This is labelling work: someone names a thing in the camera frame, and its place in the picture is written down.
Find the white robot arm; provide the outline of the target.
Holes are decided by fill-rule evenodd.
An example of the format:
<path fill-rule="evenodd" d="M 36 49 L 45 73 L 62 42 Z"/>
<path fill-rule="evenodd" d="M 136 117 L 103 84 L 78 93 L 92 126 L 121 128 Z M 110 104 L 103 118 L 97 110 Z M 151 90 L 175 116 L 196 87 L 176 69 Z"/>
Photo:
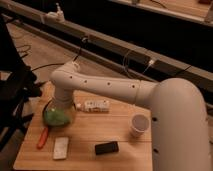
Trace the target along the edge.
<path fill-rule="evenodd" d="M 52 72 L 57 106 L 70 107 L 73 92 L 81 90 L 146 108 L 152 115 L 153 171 L 213 171 L 207 109 L 193 83 L 182 78 L 154 83 L 98 77 L 79 70 L 69 61 Z"/>

